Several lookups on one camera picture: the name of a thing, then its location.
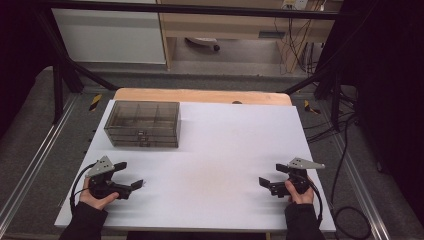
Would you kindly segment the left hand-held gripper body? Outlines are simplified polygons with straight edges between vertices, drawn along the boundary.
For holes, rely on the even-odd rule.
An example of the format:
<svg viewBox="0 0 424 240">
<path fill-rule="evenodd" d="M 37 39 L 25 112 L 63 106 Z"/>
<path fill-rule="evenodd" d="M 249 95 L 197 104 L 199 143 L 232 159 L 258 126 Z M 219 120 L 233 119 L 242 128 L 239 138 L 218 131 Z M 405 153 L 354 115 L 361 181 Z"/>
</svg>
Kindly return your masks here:
<svg viewBox="0 0 424 240">
<path fill-rule="evenodd" d="M 103 156 L 89 170 L 86 177 L 90 179 L 89 190 L 97 199 L 104 198 L 113 192 L 119 194 L 119 199 L 128 199 L 132 189 L 128 185 L 115 183 L 112 176 L 115 172 L 114 165 L 107 156 Z"/>
</svg>

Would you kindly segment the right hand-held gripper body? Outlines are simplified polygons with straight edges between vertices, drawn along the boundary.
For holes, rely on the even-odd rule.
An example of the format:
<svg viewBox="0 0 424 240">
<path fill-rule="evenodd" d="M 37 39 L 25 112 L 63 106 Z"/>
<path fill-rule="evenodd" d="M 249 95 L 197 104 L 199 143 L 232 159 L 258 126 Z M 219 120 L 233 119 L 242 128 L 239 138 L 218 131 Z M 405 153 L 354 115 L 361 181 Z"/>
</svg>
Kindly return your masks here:
<svg viewBox="0 0 424 240">
<path fill-rule="evenodd" d="M 286 166 L 289 167 L 289 172 L 286 173 L 288 180 L 292 182 L 300 194 L 303 194 L 310 187 L 307 170 L 325 168 L 322 163 L 315 163 L 298 157 L 291 160 Z M 273 196 L 278 196 L 279 198 L 289 195 L 284 182 L 271 183 L 270 192 Z"/>
</svg>

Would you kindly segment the smoky transparent compartment drawer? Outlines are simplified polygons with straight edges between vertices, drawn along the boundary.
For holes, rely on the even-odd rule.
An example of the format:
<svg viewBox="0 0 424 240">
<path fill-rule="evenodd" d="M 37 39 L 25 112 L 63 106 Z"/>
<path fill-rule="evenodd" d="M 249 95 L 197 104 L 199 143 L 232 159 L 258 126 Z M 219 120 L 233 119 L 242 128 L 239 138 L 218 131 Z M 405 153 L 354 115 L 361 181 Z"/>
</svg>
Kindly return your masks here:
<svg viewBox="0 0 424 240">
<path fill-rule="evenodd" d="M 113 146 L 116 147 L 155 147 L 155 148 L 178 148 L 175 142 L 158 142 L 158 141 L 114 141 Z"/>
</svg>

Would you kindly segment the smoky transparent drawer cabinet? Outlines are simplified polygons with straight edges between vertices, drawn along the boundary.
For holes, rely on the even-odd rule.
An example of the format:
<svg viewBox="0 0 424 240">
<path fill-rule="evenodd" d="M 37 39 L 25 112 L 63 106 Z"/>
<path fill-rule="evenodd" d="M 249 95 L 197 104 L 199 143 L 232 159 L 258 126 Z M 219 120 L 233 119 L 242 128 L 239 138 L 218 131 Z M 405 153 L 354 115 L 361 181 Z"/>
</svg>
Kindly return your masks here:
<svg viewBox="0 0 424 240">
<path fill-rule="evenodd" d="M 114 141 L 175 142 L 179 145 L 180 103 L 123 101 L 113 104 L 104 130 Z"/>
</svg>

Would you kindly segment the person's right hand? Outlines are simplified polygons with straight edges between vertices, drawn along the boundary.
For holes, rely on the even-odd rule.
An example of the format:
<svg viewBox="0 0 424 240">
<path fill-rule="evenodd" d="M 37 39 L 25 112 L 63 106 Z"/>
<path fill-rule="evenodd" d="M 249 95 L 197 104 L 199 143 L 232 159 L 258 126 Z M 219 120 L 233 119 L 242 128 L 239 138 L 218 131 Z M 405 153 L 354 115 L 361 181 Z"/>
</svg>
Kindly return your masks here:
<svg viewBox="0 0 424 240">
<path fill-rule="evenodd" d="M 312 204 L 314 201 L 314 191 L 309 187 L 303 194 L 300 194 L 290 180 L 285 181 L 285 187 L 291 195 L 291 201 L 296 204 Z"/>
</svg>

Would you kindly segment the person's left hand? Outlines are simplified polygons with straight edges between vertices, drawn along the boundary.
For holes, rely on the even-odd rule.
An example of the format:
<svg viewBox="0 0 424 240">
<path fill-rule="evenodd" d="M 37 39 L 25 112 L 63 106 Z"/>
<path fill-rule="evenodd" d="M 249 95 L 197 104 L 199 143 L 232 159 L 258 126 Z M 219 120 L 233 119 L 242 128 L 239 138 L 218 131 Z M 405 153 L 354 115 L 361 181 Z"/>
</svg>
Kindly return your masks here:
<svg viewBox="0 0 424 240">
<path fill-rule="evenodd" d="M 87 205 L 97 210 L 103 210 L 108 204 L 112 203 L 115 199 L 119 197 L 119 194 L 117 192 L 113 192 L 104 198 L 97 199 L 91 195 L 89 190 L 89 183 L 90 183 L 90 179 L 85 178 L 84 184 L 83 184 L 83 190 L 81 191 L 79 195 L 79 201 L 84 202 Z"/>
</svg>

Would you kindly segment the white board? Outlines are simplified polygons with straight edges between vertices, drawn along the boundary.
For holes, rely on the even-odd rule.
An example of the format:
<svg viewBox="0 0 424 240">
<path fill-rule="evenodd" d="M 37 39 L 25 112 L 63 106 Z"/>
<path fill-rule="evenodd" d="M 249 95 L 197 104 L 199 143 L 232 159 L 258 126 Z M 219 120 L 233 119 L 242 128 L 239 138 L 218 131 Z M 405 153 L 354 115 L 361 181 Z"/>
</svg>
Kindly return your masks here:
<svg viewBox="0 0 424 240">
<path fill-rule="evenodd" d="M 115 147 L 99 127 L 83 163 L 126 162 L 119 184 L 141 189 L 107 208 L 106 228 L 124 231 L 281 232 L 288 202 L 260 186 L 311 152 L 293 106 L 183 102 L 176 148 Z"/>
</svg>

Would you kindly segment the yellow black tape strip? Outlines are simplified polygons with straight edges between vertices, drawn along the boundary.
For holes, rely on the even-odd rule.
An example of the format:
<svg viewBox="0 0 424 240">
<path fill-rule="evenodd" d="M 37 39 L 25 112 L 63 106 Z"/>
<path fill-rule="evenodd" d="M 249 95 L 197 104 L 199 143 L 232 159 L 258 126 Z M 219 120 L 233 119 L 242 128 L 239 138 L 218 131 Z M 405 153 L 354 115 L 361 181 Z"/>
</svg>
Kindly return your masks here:
<svg viewBox="0 0 424 240">
<path fill-rule="evenodd" d="M 314 114 L 321 114 L 321 111 L 319 109 L 314 109 L 311 107 L 308 100 L 304 100 L 304 110 L 307 112 L 312 112 Z"/>
<path fill-rule="evenodd" d="M 96 109 L 98 103 L 100 102 L 101 98 L 102 98 L 102 94 L 97 94 L 97 95 L 94 96 L 94 98 L 93 98 L 93 100 L 90 104 L 89 111 L 95 111 L 95 109 Z"/>
</svg>

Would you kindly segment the black metal stand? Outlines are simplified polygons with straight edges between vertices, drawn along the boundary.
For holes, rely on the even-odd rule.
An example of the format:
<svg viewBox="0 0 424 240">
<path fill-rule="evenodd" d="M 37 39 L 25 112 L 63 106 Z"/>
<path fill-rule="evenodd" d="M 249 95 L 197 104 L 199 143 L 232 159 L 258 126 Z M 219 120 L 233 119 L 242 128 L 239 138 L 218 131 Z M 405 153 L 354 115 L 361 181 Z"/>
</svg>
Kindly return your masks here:
<svg viewBox="0 0 424 240">
<path fill-rule="evenodd" d="M 53 18 L 48 17 L 48 10 L 33 8 L 32 12 L 37 23 L 42 29 L 43 35 L 47 39 L 48 47 L 52 51 L 55 100 L 54 124 L 58 123 L 64 114 L 63 84 L 66 84 L 72 93 L 81 93 L 84 90 L 84 85 L 80 80 L 79 74 L 84 75 L 108 90 L 115 91 L 119 89 L 118 86 L 95 75 L 71 59 L 60 36 L 59 30 L 53 26 Z"/>
<path fill-rule="evenodd" d="M 314 92 L 314 96 L 317 100 L 323 100 L 328 95 L 332 96 L 330 123 L 335 130 L 339 132 L 338 117 L 341 93 L 341 65 L 337 63 L 327 63 L 312 76 L 283 90 L 283 93 L 291 95 L 313 82 L 318 82 L 318 87 Z"/>
</svg>

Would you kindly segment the light wooden table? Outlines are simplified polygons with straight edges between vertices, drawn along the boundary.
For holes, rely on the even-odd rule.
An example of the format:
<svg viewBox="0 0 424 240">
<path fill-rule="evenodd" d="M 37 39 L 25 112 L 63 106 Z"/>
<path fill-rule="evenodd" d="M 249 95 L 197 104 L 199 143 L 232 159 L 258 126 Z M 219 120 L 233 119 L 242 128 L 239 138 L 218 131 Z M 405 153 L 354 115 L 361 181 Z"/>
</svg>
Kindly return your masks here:
<svg viewBox="0 0 424 240">
<path fill-rule="evenodd" d="M 121 88 L 114 100 L 292 105 L 290 97 L 282 93 L 193 89 Z"/>
</svg>

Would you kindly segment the white cabinet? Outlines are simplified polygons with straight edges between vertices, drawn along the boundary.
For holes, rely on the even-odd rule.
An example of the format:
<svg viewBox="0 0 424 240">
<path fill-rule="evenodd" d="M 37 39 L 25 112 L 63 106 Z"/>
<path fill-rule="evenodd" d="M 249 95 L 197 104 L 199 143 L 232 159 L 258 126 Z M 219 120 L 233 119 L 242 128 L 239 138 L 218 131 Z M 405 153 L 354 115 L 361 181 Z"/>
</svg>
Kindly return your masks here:
<svg viewBox="0 0 424 240">
<path fill-rule="evenodd" d="M 53 9 L 70 57 L 78 62 L 166 62 L 154 13 Z"/>
</svg>

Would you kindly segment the black curtain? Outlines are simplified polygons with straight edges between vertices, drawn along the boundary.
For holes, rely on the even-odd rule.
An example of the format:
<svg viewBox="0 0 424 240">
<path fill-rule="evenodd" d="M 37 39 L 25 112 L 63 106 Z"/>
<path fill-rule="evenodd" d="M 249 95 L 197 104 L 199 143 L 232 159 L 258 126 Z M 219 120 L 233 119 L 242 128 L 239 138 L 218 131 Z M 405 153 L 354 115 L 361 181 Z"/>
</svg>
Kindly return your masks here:
<svg viewBox="0 0 424 240">
<path fill-rule="evenodd" d="M 344 0 L 320 62 L 343 63 L 341 82 L 383 169 L 424 227 L 424 0 Z"/>
<path fill-rule="evenodd" d="M 31 0 L 0 0 L 0 138 L 20 111 L 53 52 Z"/>
</svg>

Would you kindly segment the chair base with caster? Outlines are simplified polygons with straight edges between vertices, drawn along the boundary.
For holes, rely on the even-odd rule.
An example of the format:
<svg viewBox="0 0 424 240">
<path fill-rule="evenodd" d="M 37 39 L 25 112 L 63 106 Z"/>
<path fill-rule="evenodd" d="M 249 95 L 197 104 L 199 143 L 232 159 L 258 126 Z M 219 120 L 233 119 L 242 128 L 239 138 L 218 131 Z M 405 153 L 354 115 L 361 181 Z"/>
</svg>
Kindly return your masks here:
<svg viewBox="0 0 424 240">
<path fill-rule="evenodd" d="M 202 45 L 212 47 L 214 51 L 218 52 L 220 50 L 220 46 L 215 38 L 187 38 L 187 41 Z"/>
</svg>

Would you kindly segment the wooden desk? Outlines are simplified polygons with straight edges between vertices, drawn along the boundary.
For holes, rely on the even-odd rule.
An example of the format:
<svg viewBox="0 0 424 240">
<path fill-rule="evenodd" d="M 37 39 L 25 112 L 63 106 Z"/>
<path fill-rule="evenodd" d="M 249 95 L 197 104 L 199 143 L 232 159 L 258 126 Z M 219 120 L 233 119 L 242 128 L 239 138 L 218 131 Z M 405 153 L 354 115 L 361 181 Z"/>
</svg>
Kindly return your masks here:
<svg viewBox="0 0 424 240">
<path fill-rule="evenodd" d="M 282 8 L 283 0 L 156 0 L 159 4 L 200 5 L 221 7 Z M 331 0 L 308 0 L 306 11 L 337 11 L 338 3 Z M 275 40 L 285 64 L 292 73 L 299 65 L 300 55 L 307 43 L 324 43 L 333 28 L 332 20 L 278 19 L 268 17 L 172 14 L 159 15 L 163 37 Z"/>
</svg>

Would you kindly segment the white power strip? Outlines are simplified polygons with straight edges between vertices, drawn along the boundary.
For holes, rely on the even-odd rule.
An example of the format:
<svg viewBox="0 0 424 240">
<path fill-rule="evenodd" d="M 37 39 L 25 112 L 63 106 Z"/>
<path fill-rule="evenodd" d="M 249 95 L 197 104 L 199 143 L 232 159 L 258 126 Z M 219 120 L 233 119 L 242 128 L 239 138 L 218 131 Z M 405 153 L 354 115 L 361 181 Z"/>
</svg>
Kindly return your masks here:
<svg viewBox="0 0 424 240">
<path fill-rule="evenodd" d="M 288 10 L 305 10 L 308 0 L 283 0 L 282 8 Z"/>
</svg>

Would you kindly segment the aluminium rail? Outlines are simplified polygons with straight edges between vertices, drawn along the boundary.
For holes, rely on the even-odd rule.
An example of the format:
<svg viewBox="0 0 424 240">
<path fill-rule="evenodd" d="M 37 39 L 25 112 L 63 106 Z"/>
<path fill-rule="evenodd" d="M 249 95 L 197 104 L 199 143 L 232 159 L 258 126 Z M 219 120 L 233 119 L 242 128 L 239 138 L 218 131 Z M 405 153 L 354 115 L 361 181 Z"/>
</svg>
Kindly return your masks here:
<svg viewBox="0 0 424 240">
<path fill-rule="evenodd" d="M 343 168 L 352 186 L 353 192 L 360 205 L 360 212 L 368 220 L 371 234 L 374 240 L 390 240 L 390 234 L 383 222 L 377 207 L 372 199 L 364 180 L 353 162 L 353 158 L 348 151 L 348 133 L 339 133 L 334 136 L 334 142 L 340 151 L 338 169 Z"/>
<path fill-rule="evenodd" d="M 54 146 L 59 134 L 61 133 L 64 125 L 66 124 L 69 116 L 71 115 L 76 101 L 79 99 L 79 94 L 71 94 L 63 108 L 63 115 L 59 118 L 58 122 L 53 124 L 46 137 L 43 139 L 37 152 L 32 157 L 31 162 L 25 169 L 19 182 L 14 188 L 11 196 L 8 198 L 5 205 L 0 210 L 0 239 L 5 235 L 7 228 L 12 222 L 16 212 L 22 204 L 27 192 L 29 191 L 34 179 L 41 170 L 47 156 L 49 155 L 52 147 Z"/>
</svg>

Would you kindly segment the black frame crossbar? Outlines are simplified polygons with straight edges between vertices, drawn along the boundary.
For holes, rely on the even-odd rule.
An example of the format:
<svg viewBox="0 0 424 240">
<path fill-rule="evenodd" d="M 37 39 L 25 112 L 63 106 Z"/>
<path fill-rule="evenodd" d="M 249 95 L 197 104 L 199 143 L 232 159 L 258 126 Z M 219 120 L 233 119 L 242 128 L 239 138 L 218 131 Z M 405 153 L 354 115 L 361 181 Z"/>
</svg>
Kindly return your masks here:
<svg viewBox="0 0 424 240">
<path fill-rule="evenodd" d="M 39 4 L 56 9 L 148 12 L 172 14 L 247 16 L 268 18 L 291 18 L 313 20 L 339 20 L 353 18 L 356 12 L 306 11 L 306 10 L 273 10 L 262 8 L 221 7 L 200 5 L 148 4 L 77 0 L 39 0 Z"/>
</svg>

